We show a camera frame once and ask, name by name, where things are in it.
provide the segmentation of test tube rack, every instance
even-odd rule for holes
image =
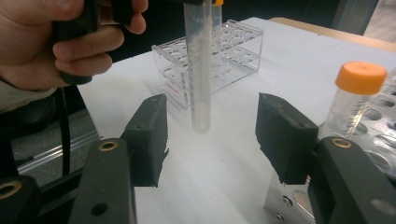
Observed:
[[[212,92],[256,73],[262,54],[261,29],[238,21],[227,21],[220,30],[221,36],[213,35],[212,38]],[[188,108],[190,84],[185,37],[154,45],[152,51],[162,89]]]
[[[388,76],[381,92],[366,105],[350,140],[396,182],[396,68]]]

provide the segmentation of orange cap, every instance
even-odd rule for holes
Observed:
[[[344,63],[335,84],[344,91],[373,95],[381,90],[387,73],[387,69],[375,63]]]
[[[224,0],[215,0],[213,6],[221,6],[224,4]]]

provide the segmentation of sleeve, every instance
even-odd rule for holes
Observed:
[[[0,80],[0,114],[50,96],[55,90],[56,88],[46,91],[24,91]]]

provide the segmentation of white table surface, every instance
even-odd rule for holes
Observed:
[[[190,111],[168,102],[168,157],[159,187],[135,188],[138,223],[268,223],[273,169],[255,136],[260,92],[283,97],[317,125],[325,120],[343,63],[396,67],[396,54],[251,18],[264,30],[258,74],[213,95],[212,127],[191,128]],[[100,136],[120,137],[140,104],[161,93],[151,52],[115,63],[78,89]]]

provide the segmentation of brass insert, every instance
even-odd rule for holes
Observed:
[[[22,188],[22,183],[18,180],[9,181],[0,185],[0,200],[6,199]]]
[[[352,144],[343,138],[332,139],[332,144],[341,148],[352,148]]]
[[[102,143],[99,146],[99,150],[101,151],[111,151],[113,149],[115,149],[119,144],[117,142],[113,142],[113,141],[107,141]]]

